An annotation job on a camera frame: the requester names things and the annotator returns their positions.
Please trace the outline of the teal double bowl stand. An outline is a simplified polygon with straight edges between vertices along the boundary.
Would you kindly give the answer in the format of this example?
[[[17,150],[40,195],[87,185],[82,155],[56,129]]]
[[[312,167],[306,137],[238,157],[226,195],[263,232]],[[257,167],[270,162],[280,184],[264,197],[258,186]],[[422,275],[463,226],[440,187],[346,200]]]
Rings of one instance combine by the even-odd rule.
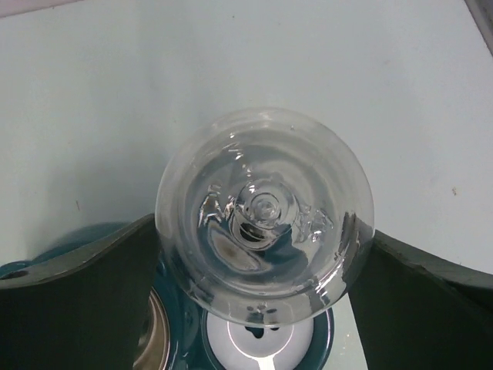
[[[103,223],[84,227],[66,235],[57,242],[53,249],[38,257],[58,247],[65,247],[69,244],[81,246],[92,242],[95,237],[104,237],[126,225],[128,224]],[[171,347],[166,369],[220,368],[220,363],[210,347],[207,335],[208,314],[176,286],[159,258],[152,288],[162,300],[169,319]]]

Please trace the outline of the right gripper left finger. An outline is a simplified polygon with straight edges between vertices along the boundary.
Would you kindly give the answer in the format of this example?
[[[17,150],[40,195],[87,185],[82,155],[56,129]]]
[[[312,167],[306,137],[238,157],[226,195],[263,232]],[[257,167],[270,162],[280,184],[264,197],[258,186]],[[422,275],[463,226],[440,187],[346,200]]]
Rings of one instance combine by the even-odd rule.
[[[153,215],[1,266],[3,369],[131,369],[159,254]]]

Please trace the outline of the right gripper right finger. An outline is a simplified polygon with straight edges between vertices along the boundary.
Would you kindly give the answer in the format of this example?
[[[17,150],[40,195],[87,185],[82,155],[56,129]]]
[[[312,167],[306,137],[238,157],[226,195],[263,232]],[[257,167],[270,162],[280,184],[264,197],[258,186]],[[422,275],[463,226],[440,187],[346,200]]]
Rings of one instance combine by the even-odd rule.
[[[490,369],[492,276],[378,231],[349,290],[369,369]]]

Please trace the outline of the stainless steel bowl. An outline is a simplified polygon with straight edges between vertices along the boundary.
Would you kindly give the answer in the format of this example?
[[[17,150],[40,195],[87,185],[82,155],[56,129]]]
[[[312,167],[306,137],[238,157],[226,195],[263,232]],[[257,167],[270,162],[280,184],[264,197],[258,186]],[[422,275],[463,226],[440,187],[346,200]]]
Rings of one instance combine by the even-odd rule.
[[[166,309],[156,290],[152,288],[132,369],[166,369],[170,347],[169,319]]]

